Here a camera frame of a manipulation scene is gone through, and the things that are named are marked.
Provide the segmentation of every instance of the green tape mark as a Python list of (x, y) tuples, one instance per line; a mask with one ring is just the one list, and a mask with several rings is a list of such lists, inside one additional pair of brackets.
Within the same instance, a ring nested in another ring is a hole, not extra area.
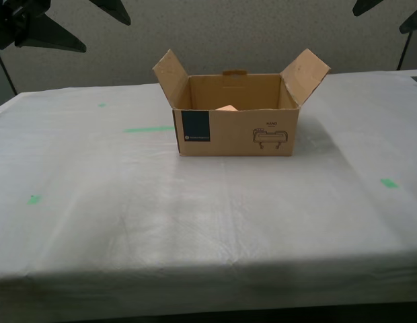
[(148, 133), (150, 131), (165, 131), (165, 130), (174, 130), (174, 127), (151, 127), (151, 128), (135, 128), (135, 129), (126, 129), (124, 133)]
[(385, 185), (388, 188), (398, 188), (398, 185), (390, 180), (389, 178), (384, 178), (381, 180), (382, 184)]
[(41, 196), (40, 195), (31, 195), (31, 198), (28, 201), (28, 205), (34, 205), (40, 202)]

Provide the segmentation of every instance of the open cardboard box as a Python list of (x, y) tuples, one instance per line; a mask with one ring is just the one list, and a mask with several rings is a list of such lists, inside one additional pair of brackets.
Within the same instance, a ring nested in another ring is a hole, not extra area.
[[(290, 156), (300, 108), (330, 68), (306, 49), (280, 74), (188, 76), (169, 50), (153, 70), (173, 108), (180, 155)], [(228, 105), (238, 111), (216, 110)]]

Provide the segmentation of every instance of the white tablecloth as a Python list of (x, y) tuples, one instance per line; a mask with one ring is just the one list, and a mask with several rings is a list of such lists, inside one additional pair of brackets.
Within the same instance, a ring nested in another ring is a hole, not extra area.
[(0, 322), (417, 300), (417, 84), (329, 75), (293, 157), (180, 157), (157, 84), (0, 107)]

